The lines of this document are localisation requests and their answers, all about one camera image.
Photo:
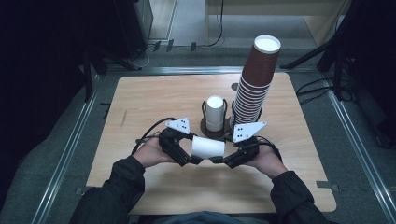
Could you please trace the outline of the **stack of white cups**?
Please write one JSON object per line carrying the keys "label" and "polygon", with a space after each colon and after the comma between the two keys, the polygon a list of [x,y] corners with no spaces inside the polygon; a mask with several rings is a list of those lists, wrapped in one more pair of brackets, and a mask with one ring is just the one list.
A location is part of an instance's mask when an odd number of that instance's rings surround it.
{"label": "stack of white cups", "polygon": [[224,99],[218,95],[210,96],[205,103],[206,128],[210,132],[218,132],[223,126]]}

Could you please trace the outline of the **black tripod stand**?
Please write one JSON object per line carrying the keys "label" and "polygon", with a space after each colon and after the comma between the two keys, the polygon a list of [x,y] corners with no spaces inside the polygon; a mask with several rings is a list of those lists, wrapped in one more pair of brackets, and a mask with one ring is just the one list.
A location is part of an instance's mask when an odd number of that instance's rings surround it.
{"label": "black tripod stand", "polygon": [[294,69],[302,63],[322,54],[318,61],[317,69],[319,72],[327,72],[333,64],[334,75],[332,78],[332,91],[339,101],[342,100],[342,71],[343,64],[347,59],[347,48],[352,40],[353,35],[359,30],[358,19],[363,8],[361,0],[352,0],[351,6],[337,27],[334,35],[321,46],[309,51],[302,57],[291,63],[280,65],[280,69]]}

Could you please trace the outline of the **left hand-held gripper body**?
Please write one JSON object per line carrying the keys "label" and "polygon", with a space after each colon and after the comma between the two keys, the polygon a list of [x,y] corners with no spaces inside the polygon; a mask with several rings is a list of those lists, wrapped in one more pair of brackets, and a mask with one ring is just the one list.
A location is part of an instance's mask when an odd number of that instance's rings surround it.
{"label": "left hand-held gripper body", "polygon": [[181,147],[182,136],[191,134],[190,120],[188,118],[167,121],[165,126],[166,128],[160,133],[160,145],[164,150]]}

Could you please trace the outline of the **stack of brown cups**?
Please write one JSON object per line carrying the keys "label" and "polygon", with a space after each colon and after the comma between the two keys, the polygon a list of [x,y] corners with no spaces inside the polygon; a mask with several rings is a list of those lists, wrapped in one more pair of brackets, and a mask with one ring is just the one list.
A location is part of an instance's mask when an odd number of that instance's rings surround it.
{"label": "stack of brown cups", "polygon": [[257,121],[272,84],[281,43],[272,35],[259,35],[243,67],[232,105],[230,128]]}

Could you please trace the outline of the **aluminium floor rail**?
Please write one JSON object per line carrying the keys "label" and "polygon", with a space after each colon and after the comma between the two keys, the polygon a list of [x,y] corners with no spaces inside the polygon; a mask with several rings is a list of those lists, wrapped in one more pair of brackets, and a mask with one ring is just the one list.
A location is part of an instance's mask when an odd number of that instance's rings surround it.
{"label": "aluminium floor rail", "polygon": [[396,224],[396,201],[363,144],[344,103],[339,101],[332,91],[329,92],[329,98],[388,223]]}
{"label": "aluminium floor rail", "polygon": [[100,75],[95,75],[93,77],[93,93],[88,98],[88,100],[83,104],[83,107],[79,112],[78,119],[72,129],[71,134],[68,137],[63,153],[57,163],[57,166],[51,176],[51,179],[48,185],[46,186],[46,190],[35,211],[35,215],[31,221],[31,224],[46,223],[51,207],[64,181],[65,174],[73,158],[73,155],[77,148],[82,132],[85,128],[88,117],[91,114],[93,104],[97,98],[97,92],[98,92],[97,88],[98,85],[101,83],[101,80],[102,78]]}

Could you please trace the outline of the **light wooden furniture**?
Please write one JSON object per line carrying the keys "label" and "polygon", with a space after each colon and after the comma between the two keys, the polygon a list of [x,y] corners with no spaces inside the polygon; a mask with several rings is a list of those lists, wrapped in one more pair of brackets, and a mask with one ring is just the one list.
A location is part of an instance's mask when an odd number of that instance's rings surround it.
{"label": "light wooden furniture", "polygon": [[317,46],[334,33],[352,0],[205,0],[205,19],[210,15],[303,16]]}

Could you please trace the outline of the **black cabinet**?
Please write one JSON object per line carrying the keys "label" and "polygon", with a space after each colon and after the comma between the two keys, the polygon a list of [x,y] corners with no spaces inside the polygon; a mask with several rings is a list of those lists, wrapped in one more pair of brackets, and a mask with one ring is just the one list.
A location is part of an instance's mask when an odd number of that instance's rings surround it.
{"label": "black cabinet", "polygon": [[127,55],[145,50],[153,23],[149,0],[113,0],[120,21]]}

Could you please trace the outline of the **plain white paper cup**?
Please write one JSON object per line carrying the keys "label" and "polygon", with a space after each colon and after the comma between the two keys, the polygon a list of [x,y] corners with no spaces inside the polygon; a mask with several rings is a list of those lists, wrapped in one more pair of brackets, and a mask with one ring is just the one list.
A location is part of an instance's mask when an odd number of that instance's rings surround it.
{"label": "plain white paper cup", "polygon": [[225,151],[225,143],[213,139],[194,136],[191,145],[191,155],[202,159],[222,157]]}

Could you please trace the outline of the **black metal stand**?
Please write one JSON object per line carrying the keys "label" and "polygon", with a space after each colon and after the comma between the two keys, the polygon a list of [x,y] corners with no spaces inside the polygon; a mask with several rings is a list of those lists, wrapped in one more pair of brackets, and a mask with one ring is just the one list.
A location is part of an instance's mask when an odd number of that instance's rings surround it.
{"label": "black metal stand", "polygon": [[92,68],[101,75],[105,75],[107,72],[107,66],[104,58],[108,58],[110,61],[117,63],[127,70],[138,71],[142,69],[141,66],[133,65],[131,62],[124,61],[122,58],[117,57],[115,54],[112,54],[103,48],[92,45],[87,46],[82,54],[85,102],[88,102],[93,96]]}

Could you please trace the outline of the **person's left hand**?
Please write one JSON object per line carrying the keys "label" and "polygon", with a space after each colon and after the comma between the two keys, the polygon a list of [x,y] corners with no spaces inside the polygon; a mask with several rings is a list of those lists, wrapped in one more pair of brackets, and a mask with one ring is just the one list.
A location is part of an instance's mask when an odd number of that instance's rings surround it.
{"label": "person's left hand", "polygon": [[150,138],[133,154],[133,157],[138,160],[144,168],[149,168],[164,162],[174,162],[169,155],[163,152],[157,137]]}

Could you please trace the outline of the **dark double cup holder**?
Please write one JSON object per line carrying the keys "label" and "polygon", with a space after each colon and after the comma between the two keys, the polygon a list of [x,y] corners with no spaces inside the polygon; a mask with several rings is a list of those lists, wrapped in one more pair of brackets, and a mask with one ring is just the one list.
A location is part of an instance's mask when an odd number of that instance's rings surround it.
{"label": "dark double cup holder", "polygon": [[224,121],[223,121],[222,129],[220,131],[218,131],[218,132],[210,132],[206,128],[206,123],[205,123],[206,122],[206,117],[205,117],[206,107],[205,107],[205,103],[206,103],[206,101],[203,101],[202,105],[201,105],[203,118],[201,119],[200,128],[201,128],[202,133],[205,136],[209,137],[209,138],[219,138],[219,137],[223,137],[223,136],[226,136],[226,135],[233,136],[233,129],[234,129],[234,126],[236,124],[231,125],[230,122],[226,119],[227,107],[228,107],[227,101],[224,99],[224,103],[225,103],[224,113],[223,113]]}

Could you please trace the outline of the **person's right hand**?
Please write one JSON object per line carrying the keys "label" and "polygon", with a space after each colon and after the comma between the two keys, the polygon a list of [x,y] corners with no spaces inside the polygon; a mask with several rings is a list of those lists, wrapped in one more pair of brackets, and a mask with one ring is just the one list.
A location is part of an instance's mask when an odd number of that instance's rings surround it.
{"label": "person's right hand", "polygon": [[259,146],[259,154],[252,161],[247,162],[247,166],[256,168],[270,179],[288,171],[274,150],[266,145]]}

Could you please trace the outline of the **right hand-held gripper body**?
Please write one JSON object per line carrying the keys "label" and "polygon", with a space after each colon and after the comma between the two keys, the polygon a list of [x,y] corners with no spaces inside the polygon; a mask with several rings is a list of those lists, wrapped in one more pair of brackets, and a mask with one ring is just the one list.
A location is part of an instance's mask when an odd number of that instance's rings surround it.
{"label": "right hand-held gripper body", "polygon": [[266,121],[236,124],[233,129],[233,143],[238,147],[235,155],[254,158],[259,153],[255,134],[267,125]]}

